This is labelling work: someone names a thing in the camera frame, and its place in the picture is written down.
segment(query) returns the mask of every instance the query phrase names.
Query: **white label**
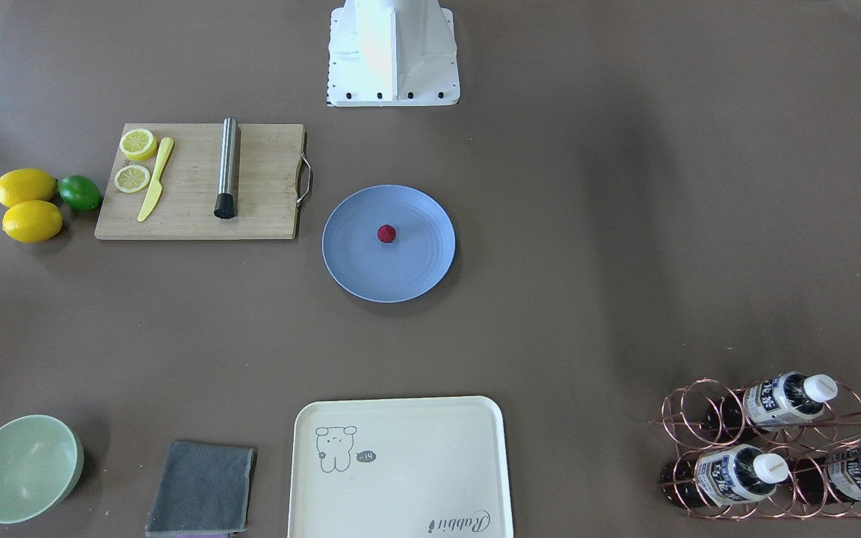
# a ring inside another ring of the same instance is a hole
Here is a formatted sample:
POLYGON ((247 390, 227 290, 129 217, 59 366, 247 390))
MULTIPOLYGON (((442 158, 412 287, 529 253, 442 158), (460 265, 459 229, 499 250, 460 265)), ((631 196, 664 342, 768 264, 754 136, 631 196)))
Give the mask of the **white label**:
POLYGON ((763 430, 775 432, 780 426, 802 424, 822 415, 822 412, 817 412, 816 415, 799 412, 786 399, 786 379, 793 374, 799 374, 799 372, 790 371, 788 374, 763 381, 746 391, 742 398, 742 406, 746 409, 746 418, 750 422, 763 427, 763 430))
POLYGON ((828 474, 840 493, 861 501, 861 448, 833 455, 828 474))
POLYGON ((757 495, 739 483, 735 477, 735 455, 747 447, 741 444, 732 448, 704 454, 697 460, 697 485, 703 494, 718 507, 729 504, 756 503, 768 495, 757 495))

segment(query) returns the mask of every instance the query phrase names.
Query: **bear drawing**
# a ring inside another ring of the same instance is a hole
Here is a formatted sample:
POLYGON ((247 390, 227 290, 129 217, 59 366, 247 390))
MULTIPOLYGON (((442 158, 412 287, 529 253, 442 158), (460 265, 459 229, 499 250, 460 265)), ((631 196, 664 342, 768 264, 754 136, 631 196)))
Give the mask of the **bear drawing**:
POLYGON ((345 472, 351 466, 351 449, 354 446, 355 426, 318 428, 318 457, 325 473, 345 472))

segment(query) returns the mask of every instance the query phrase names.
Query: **bottle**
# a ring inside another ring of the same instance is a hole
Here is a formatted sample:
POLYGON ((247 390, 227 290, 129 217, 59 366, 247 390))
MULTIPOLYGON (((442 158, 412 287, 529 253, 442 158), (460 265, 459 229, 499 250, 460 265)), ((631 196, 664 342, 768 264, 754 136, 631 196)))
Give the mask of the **bottle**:
POLYGON ((667 464, 660 484, 677 507, 727 507, 762 501, 788 476, 789 466, 781 456, 741 444, 704 453, 696 462, 667 464))
POLYGON ((831 457, 826 469, 828 483, 820 471, 826 457, 793 462, 796 486, 804 504, 856 503, 861 501, 861 448, 847 450, 831 457))
POLYGON ((798 371, 790 371, 745 391, 735 391, 735 397, 742 401, 742 408, 732 395, 722 398, 719 413, 713 406, 708 406, 705 427, 720 428, 722 418, 720 441, 730 442, 739 426, 745 425, 737 442, 748 442, 787 425, 819 418, 826 409, 826 402, 836 398, 838 392, 836 382, 826 374, 806 377, 798 371))

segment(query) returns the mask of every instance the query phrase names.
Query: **light blue object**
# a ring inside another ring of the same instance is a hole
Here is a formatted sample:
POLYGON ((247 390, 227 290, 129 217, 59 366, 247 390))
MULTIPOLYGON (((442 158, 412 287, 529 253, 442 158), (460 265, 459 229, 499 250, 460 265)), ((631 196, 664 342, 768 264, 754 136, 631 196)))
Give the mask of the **light blue object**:
POLYGON ((45 512, 65 498, 78 477, 81 442, 61 420, 28 415, 0 428, 0 523, 45 512))
POLYGON ((324 225, 321 251, 334 280, 374 303, 400 303, 430 290, 454 261, 454 225, 440 204, 416 188, 378 185, 351 194, 324 225), (380 226, 397 232, 377 238, 380 226))

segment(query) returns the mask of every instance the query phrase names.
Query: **blue plate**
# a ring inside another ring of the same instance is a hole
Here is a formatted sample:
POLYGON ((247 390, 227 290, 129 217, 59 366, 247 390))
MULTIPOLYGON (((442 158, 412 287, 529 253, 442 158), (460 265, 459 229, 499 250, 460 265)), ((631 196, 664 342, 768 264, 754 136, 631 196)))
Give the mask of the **blue plate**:
POLYGON ((440 204, 416 188, 377 185, 351 194, 327 219, 321 252, 342 288, 374 303, 423 295, 454 261, 454 225, 440 204), (377 229, 397 231, 383 243, 377 229))

